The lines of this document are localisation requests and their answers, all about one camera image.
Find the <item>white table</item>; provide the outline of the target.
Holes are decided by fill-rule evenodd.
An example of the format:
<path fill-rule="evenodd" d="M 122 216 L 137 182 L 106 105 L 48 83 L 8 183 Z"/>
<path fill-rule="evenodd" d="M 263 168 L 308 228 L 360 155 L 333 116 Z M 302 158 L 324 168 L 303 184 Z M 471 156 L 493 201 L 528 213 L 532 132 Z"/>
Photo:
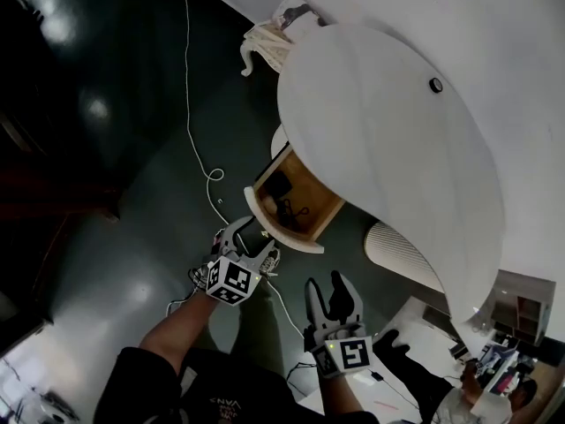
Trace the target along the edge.
<path fill-rule="evenodd" d="M 400 335 L 396 345 L 409 345 L 411 359 L 459 387 L 463 366 L 449 352 L 456 341 L 424 319 L 426 308 L 423 301 L 409 298 L 383 330 L 398 329 Z M 416 399 L 375 356 L 372 356 L 372 365 L 368 369 L 348 375 L 347 382 L 359 403 L 374 414 L 380 424 L 401 420 L 419 424 L 421 421 Z"/>

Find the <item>person's grey sneaker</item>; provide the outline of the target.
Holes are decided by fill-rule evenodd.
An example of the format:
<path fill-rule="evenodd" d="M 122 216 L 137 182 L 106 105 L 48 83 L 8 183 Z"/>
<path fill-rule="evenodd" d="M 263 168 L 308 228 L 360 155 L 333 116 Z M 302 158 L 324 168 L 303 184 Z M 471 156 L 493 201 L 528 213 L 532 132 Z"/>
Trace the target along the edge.
<path fill-rule="evenodd" d="M 263 276 L 271 277 L 277 276 L 275 270 L 277 269 L 281 260 L 281 250 L 274 246 L 272 250 L 269 251 L 266 259 L 260 265 L 260 273 Z"/>

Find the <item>large white wooden drawer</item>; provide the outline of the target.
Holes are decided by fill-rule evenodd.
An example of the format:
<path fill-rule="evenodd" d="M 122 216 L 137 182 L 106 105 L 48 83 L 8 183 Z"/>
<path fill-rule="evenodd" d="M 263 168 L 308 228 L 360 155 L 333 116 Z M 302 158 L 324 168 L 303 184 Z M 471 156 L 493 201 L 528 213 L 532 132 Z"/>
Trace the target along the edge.
<path fill-rule="evenodd" d="M 276 170 L 283 171 L 292 184 L 292 189 L 279 200 L 268 195 L 263 186 Z M 244 188 L 244 196 L 252 214 L 270 236 L 307 254 L 324 253 L 317 239 L 344 204 L 303 165 L 290 144 L 284 145 L 253 185 Z"/>

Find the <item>white cabinet with drawer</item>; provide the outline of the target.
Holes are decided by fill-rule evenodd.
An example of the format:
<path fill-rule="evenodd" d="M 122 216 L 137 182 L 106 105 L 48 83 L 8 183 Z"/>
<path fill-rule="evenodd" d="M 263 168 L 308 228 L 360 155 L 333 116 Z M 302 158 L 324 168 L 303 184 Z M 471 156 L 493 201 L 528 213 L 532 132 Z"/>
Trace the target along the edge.
<path fill-rule="evenodd" d="M 334 24 L 291 48 L 277 107 L 305 167 L 410 241 L 452 319 L 470 320 L 497 276 L 505 215 L 493 155 L 449 82 L 393 36 Z"/>

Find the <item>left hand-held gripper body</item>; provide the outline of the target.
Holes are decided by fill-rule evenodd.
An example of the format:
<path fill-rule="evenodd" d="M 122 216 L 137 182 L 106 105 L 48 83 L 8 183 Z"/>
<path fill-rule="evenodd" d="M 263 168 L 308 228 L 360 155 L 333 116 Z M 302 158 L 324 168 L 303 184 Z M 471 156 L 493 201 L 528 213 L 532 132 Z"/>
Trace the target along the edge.
<path fill-rule="evenodd" d="M 222 253 L 221 245 L 214 245 L 207 263 L 207 296 L 232 307 L 252 296 L 260 282 L 261 258 L 238 255 L 228 249 Z"/>

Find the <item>person's right forearm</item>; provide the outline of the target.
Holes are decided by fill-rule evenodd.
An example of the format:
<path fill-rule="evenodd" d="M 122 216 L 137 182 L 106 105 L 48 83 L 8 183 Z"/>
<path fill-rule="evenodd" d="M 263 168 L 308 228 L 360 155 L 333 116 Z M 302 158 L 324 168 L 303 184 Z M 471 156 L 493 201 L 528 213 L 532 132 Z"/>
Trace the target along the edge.
<path fill-rule="evenodd" d="M 323 410 L 327 418 L 363 412 L 362 405 L 343 375 L 326 378 L 318 371 L 318 379 Z"/>

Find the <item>white ribbed table leg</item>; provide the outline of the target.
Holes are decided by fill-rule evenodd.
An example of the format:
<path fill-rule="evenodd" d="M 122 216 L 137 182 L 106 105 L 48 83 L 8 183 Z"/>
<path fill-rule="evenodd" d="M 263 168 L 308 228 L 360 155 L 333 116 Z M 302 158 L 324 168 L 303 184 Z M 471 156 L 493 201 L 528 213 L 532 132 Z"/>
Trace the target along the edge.
<path fill-rule="evenodd" d="M 418 249 L 400 233 L 378 222 L 365 235 L 364 250 L 376 265 L 443 293 L 441 282 Z"/>

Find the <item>person's olive trouser leg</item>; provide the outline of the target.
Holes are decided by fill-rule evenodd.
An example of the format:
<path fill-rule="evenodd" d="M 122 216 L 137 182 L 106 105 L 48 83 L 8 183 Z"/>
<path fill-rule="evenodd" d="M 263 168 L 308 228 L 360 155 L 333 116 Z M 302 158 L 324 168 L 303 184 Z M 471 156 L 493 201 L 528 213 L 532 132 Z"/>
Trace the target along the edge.
<path fill-rule="evenodd" d="M 218 349 L 208 326 L 200 333 L 195 346 L 218 352 L 237 368 L 261 369 L 282 377 L 281 338 L 267 281 L 261 279 L 252 296 L 239 306 L 239 327 L 230 353 Z"/>

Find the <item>black box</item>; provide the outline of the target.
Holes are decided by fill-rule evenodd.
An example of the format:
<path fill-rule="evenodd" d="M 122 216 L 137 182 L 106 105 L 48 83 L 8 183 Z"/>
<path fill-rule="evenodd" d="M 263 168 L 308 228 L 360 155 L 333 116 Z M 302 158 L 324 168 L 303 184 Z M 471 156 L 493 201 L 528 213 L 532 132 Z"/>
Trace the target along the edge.
<path fill-rule="evenodd" d="M 264 189 L 273 199 L 279 200 L 292 189 L 292 184 L 281 170 L 274 171 L 264 182 Z"/>

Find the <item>person's left forearm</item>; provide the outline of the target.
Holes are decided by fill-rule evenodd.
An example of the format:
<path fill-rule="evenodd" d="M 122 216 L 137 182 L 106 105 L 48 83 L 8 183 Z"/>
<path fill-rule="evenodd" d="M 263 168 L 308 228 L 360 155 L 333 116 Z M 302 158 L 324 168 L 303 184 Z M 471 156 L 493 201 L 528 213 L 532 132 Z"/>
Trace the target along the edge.
<path fill-rule="evenodd" d="M 218 304 L 218 300 L 197 291 L 152 328 L 141 340 L 139 348 L 166 360 L 178 375 L 185 355 L 207 326 Z"/>

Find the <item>cluttered work desk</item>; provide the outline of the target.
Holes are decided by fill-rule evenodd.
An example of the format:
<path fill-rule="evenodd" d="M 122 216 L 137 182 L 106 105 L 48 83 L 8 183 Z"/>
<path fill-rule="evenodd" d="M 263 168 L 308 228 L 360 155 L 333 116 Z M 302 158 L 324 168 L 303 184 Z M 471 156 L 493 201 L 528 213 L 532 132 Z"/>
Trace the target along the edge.
<path fill-rule="evenodd" d="M 514 336 L 497 332 L 474 357 L 475 376 L 481 388 L 500 396 L 533 380 L 538 385 L 537 394 L 543 397 L 564 353 L 565 344 L 550 337 L 519 330 Z"/>

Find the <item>cream cloth bag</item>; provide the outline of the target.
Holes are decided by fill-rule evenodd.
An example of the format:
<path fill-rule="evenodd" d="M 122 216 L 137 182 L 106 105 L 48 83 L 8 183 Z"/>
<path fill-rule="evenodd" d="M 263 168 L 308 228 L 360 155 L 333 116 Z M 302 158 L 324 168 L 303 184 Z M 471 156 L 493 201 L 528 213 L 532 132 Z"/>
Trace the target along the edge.
<path fill-rule="evenodd" d="M 275 72 L 280 73 L 293 45 L 294 43 L 275 22 L 264 21 L 254 25 L 244 34 L 239 49 L 245 64 L 241 75 L 248 77 L 252 74 L 253 52 L 259 54 Z"/>

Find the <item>leaning printed picture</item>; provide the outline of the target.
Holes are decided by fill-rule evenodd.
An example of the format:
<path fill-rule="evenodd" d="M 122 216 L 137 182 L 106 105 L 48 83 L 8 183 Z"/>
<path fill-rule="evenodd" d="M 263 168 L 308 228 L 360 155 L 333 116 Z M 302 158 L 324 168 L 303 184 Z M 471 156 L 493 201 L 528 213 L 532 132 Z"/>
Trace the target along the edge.
<path fill-rule="evenodd" d="M 283 0 L 275 10 L 273 20 L 284 33 L 306 33 L 327 24 L 306 0 Z"/>

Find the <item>white open shelf cabinet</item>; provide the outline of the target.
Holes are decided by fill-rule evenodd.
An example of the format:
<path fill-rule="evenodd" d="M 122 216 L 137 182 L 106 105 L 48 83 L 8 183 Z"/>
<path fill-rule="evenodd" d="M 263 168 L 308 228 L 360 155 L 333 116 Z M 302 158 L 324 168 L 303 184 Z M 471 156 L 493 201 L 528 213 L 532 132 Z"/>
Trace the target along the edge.
<path fill-rule="evenodd" d="M 500 270 L 492 289 L 494 328 L 539 346 L 546 335 L 554 292 L 553 281 Z"/>

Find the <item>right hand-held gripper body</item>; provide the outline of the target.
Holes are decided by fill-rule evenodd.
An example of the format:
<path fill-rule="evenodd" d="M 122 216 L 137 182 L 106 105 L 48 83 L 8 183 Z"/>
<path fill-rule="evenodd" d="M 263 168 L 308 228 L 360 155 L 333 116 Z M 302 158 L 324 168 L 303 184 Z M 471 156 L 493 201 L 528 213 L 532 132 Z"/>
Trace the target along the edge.
<path fill-rule="evenodd" d="M 305 351 L 309 352 L 323 378 L 356 373 L 371 365 L 372 338 L 363 323 L 350 323 L 330 329 L 304 330 Z"/>

